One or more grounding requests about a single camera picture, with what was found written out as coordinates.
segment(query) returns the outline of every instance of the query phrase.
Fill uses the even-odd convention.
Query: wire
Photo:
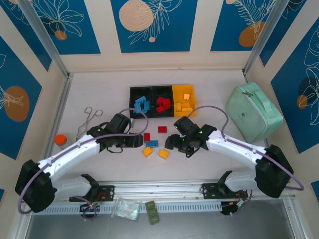
[[[107,134],[107,135],[103,135],[103,136],[99,136],[99,137],[96,137],[96,138],[92,138],[92,139],[89,139],[89,140],[86,140],[82,143],[80,143],[80,146],[78,145],[75,145],[73,146],[72,148],[69,148],[67,149],[66,151],[63,151],[62,153],[60,153],[59,155],[57,155],[50,163],[47,163],[43,168],[41,168],[39,171],[37,171],[33,177],[27,182],[26,186],[24,187],[24,189],[22,190],[21,194],[20,194],[20,197],[19,197],[19,200],[18,200],[18,211],[21,213],[21,214],[28,214],[28,213],[31,213],[32,210],[29,210],[29,211],[23,211],[22,209],[22,201],[23,201],[23,198],[25,196],[25,193],[27,192],[28,188],[30,187],[30,185],[34,182],[34,180],[45,170],[47,169],[48,167],[51,167],[53,163],[55,163],[58,159],[60,159],[61,157],[63,157],[64,155],[72,152],[73,150],[87,144],[87,143],[90,143],[92,141],[97,141],[99,139],[102,139],[102,138],[109,138],[109,137],[132,137],[132,136],[138,136],[140,134],[142,134],[143,132],[146,131],[146,129],[148,128],[149,126],[149,119],[147,118],[147,116],[142,112],[140,111],[139,109],[135,109],[135,108],[126,108],[126,109],[123,109],[121,110],[119,113],[121,114],[122,112],[124,111],[138,111],[140,112],[144,118],[146,119],[146,125],[144,127],[144,129],[141,131],[141,132],[138,132],[138,133],[131,133],[131,134],[126,134],[126,133],[115,133],[115,134]]]
[[[252,196],[253,196],[253,190],[250,190],[249,198],[248,198],[248,200],[246,201],[246,203],[244,204],[244,206],[243,206],[241,209],[237,210],[236,212],[232,213],[232,216],[235,215],[235,214],[237,214],[237,213],[239,213],[239,212],[241,212],[245,207],[247,207],[248,204],[249,204],[250,201],[251,201]]]
[[[265,155],[264,153],[262,152],[259,152],[251,147],[248,147],[242,143],[239,143],[239,142],[236,142],[236,141],[233,141],[231,139],[227,139],[225,134],[224,134],[224,130],[229,122],[229,116],[228,114],[226,113],[226,111],[224,111],[223,109],[221,109],[220,107],[217,107],[217,106],[199,106],[197,108],[195,108],[187,117],[190,117],[195,111],[201,109],[201,108],[215,108],[215,109],[218,109],[220,111],[222,111],[224,113],[224,115],[226,116],[226,123],[224,124],[224,126],[221,128],[221,135],[223,136],[224,140],[230,142],[230,143],[233,143],[237,146],[240,146],[242,148],[245,148],[249,151],[256,151],[257,154],[259,154],[260,156],[263,156],[264,158],[266,158],[267,160],[269,160],[270,162],[272,162],[273,164],[275,164],[277,167],[279,167],[281,170],[283,170],[286,174],[288,174],[289,177],[291,177],[300,187],[299,188],[296,188],[296,187],[291,187],[291,186],[286,186],[286,188],[288,189],[295,189],[295,190],[299,190],[299,191],[302,191],[304,189],[304,186],[303,184],[301,183],[301,181],[295,176],[293,175],[291,172],[289,172],[286,168],[284,168],[282,165],[280,165],[278,162],[276,162],[275,160],[273,160],[271,157],[269,157],[268,155]]]
[[[91,203],[89,200],[87,200],[87,199],[85,199],[85,198],[83,198],[83,197],[80,197],[80,196],[74,196],[74,198],[80,199],[80,200],[86,202],[86,203],[89,205],[89,207],[88,207],[87,209],[85,209],[84,212],[83,212],[83,214],[82,214],[82,217],[83,217],[83,218],[88,219],[88,220],[93,220],[93,219],[95,219],[95,218],[98,216],[97,210],[96,210],[96,206],[95,206],[93,203]],[[90,207],[93,208],[94,215],[93,215],[92,217],[87,217],[87,216],[85,215],[85,213],[90,210]]]

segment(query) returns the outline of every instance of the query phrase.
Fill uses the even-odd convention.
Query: plastic bag
[[[140,208],[141,202],[117,197],[112,209],[111,217],[117,216],[136,221],[140,213]]]

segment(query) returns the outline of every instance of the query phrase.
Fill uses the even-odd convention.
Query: green block
[[[149,218],[158,214],[158,211],[156,210],[156,208],[149,209],[149,210],[147,210],[147,212],[148,212]]]
[[[153,225],[155,223],[160,222],[160,217],[158,215],[152,216],[149,218],[150,224]]]
[[[146,210],[152,209],[155,207],[155,202],[154,201],[147,202],[145,203],[145,207],[146,207]]]

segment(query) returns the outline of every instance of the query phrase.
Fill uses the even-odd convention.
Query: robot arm
[[[271,157],[293,174],[284,154],[274,145],[262,148],[247,144],[222,135],[222,132],[212,126],[204,125],[199,128],[188,117],[182,117],[174,126],[182,137],[178,134],[168,137],[165,144],[167,149],[178,148],[186,157],[191,157],[203,148],[228,155],[250,168],[246,172],[227,171],[217,183],[217,187],[211,190],[213,195],[221,195],[224,198],[239,190],[259,189],[270,197],[278,198],[290,176],[261,154]]]
[[[28,187],[23,198],[34,212],[44,210],[56,199],[84,196],[89,201],[94,200],[98,194],[98,183],[91,176],[85,174],[67,180],[60,178],[80,162],[113,145],[119,148],[142,146],[143,137],[140,134],[132,137],[103,138],[104,135],[123,133],[130,124],[128,117],[115,114],[109,123],[91,128],[87,135],[60,153],[38,163],[32,160],[26,162],[21,169],[15,191],[21,195],[30,179],[43,170]]]

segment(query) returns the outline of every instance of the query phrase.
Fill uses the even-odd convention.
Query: orange circle
[[[23,122],[29,113],[28,93],[20,86],[9,87],[4,94],[5,112],[15,122]]]
[[[65,32],[64,31],[60,31],[60,30],[57,30],[54,33],[54,35],[55,35],[56,38],[58,38],[61,41],[64,41],[67,38],[67,35],[65,34]]]
[[[65,145],[65,144],[66,144],[66,141],[67,141],[66,137],[65,137],[64,135],[62,135],[62,134],[59,134],[59,135],[57,135],[57,136],[54,138],[54,142],[55,142],[55,144],[58,145],[58,146],[63,146],[63,145]]]
[[[239,43],[244,47],[254,46],[256,40],[265,25],[264,21],[259,21],[254,25],[246,27],[240,34]]]
[[[297,106],[300,108],[300,109],[304,109],[306,108],[307,106],[307,97],[304,96],[304,95],[300,95],[298,96],[297,98]]]

